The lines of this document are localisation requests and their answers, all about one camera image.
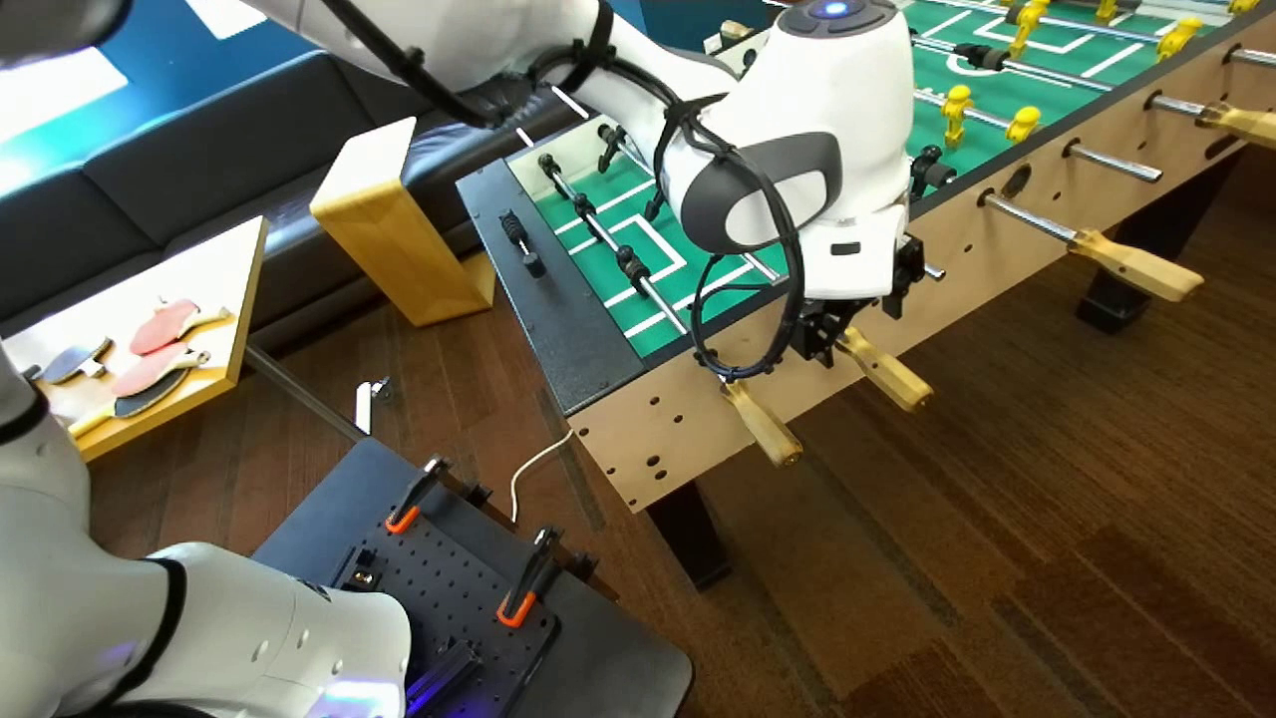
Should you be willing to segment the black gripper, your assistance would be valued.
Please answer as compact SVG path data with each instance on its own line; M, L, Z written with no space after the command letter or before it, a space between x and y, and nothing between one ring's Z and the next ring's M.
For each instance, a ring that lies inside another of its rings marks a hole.
M946 270L934 267L924 258L924 242L916 234L908 234L893 254L893 286L885 295L872 295L871 303L877 312L885 312L889 320L902 320L905 313L905 300L922 278L941 283ZM789 335L789 347L803 357L816 357L820 368L829 368L832 355L849 347L849 325L871 303L865 300L811 300L799 312L799 325Z

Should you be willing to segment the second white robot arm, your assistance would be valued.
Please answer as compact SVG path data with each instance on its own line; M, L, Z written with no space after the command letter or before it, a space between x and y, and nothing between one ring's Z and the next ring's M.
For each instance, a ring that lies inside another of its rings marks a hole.
M92 718L405 718L409 623L213 543L121 559L89 534L92 476L0 357L0 708Z

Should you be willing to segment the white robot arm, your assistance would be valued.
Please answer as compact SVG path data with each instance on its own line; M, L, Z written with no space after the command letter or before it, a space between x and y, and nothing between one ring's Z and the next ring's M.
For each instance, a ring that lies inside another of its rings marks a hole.
M803 303L897 292L912 40L893 0L799 0L743 71L653 42L611 0L247 2L456 114L500 77L576 97L622 122L696 247L786 247Z

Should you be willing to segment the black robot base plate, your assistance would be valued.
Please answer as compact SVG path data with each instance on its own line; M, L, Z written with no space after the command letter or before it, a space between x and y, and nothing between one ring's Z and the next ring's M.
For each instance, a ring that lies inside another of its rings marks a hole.
M444 460L355 441L257 559L405 606L405 718L677 718L691 695L677 646L570 574L556 531L516 538Z

